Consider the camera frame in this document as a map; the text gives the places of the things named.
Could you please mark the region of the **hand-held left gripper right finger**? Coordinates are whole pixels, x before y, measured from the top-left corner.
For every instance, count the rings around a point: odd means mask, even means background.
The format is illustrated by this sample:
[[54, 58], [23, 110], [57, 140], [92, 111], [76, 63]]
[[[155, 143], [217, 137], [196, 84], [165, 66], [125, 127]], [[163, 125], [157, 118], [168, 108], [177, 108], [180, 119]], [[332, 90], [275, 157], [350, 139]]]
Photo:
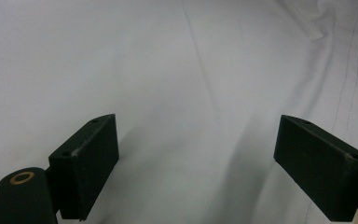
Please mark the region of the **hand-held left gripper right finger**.
[[358, 149], [317, 125], [281, 116], [274, 160], [331, 221], [358, 211]]

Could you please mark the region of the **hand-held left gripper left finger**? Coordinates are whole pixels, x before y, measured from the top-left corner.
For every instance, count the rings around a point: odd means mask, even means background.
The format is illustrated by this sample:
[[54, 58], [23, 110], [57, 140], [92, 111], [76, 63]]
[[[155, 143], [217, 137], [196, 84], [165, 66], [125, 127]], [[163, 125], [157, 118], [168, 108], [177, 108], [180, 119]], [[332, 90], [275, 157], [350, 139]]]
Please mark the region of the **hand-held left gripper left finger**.
[[119, 160], [116, 116], [92, 119], [48, 157], [53, 206], [85, 220]]

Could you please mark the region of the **white t-shirt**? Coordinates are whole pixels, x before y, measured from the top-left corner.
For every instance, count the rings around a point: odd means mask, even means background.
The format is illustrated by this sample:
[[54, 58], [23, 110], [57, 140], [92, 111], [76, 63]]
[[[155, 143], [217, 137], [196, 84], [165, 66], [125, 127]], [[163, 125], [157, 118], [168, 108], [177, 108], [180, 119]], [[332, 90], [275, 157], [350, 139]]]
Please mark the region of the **white t-shirt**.
[[358, 149], [358, 0], [0, 0], [0, 180], [115, 114], [89, 224], [333, 224], [281, 115]]

